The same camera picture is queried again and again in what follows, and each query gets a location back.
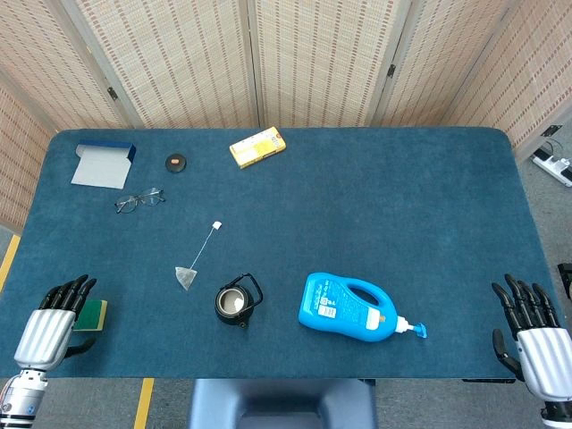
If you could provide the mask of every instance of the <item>floor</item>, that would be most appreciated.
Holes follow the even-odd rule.
[[[563,146],[555,144],[555,151],[572,157],[572,124],[554,137]],[[556,265],[572,262],[572,189],[530,161],[520,166],[520,174],[569,329],[572,303],[564,294]],[[9,240],[10,234],[0,229],[0,260]],[[543,428],[539,416],[543,403],[522,383],[379,380],[376,389],[380,429]],[[146,427],[186,427],[191,391],[190,380],[155,380]],[[139,379],[52,380],[34,429],[133,427],[140,392]]]

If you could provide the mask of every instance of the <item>silver robotic arm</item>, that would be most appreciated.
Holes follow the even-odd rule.
[[[68,347],[72,327],[96,279],[88,276],[52,288],[28,319],[14,360],[20,374],[12,377],[0,392],[0,428],[32,427],[47,387],[46,373],[62,360],[87,351],[89,339]]]
[[[509,355],[502,332],[492,332],[492,345],[499,361],[528,390],[544,401],[543,423],[550,428],[572,429],[572,340],[560,327],[551,300],[538,284],[531,289],[510,274],[505,280],[513,299],[498,284],[497,294],[517,344],[520,362]]]

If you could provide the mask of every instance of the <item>round black object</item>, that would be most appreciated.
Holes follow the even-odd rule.
[[[252,295],[240,285],[220,289],[216,295],[215,310],[218,318],[226,324],[237,324],[246,328],[252,316]]]
[[[239,285],[239,281],[249,278],[257,288],[258,300],[255,302],[248,289]],[[232,282],[225,284],[216,294],[214,310],[216,315],[226,324],[237,324],[241,328],[248,326],[248,319],[254,312],[254,307],[262,302],[262,291],[251,273],[238,276]]]
[[[182,172],[187,166],[187,159],[181,154],[172,154],[167,156],[164,166],[170,172]]]

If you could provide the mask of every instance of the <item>eyeglasses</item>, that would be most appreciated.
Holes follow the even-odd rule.
[[[139,201],[147,206],[156,206],[161,201],[164,201],[163,190],[158,188],[151,188],[141,192],[140,195],[128,195],[121,197],[115,203],[117,213],[130,213],[135,210]]]

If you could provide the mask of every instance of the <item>blue table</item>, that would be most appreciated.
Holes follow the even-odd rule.
[[[46,290],[89,273],[109,302],[88,353],[50,376],[503,378],[491,332],[508,333],[491,281],[553,293],[506,136],[479,128],[282,130],[287,149],[240,170],[229,145],[255,130],[68,130],[51,142],[0,296],[0,376]],[[137,147],[125,189],[71,185],[83,139]],[[165,158],[183,153],[179,174]],[[166,202],[116,214],[153,186]],[[213,221],[223,223],[188,266]],[[383,287],[413,333],[363,343],[298,323],[309,273]],[[265,292],[249,328],[222,324],[219,288],[251,272]]]

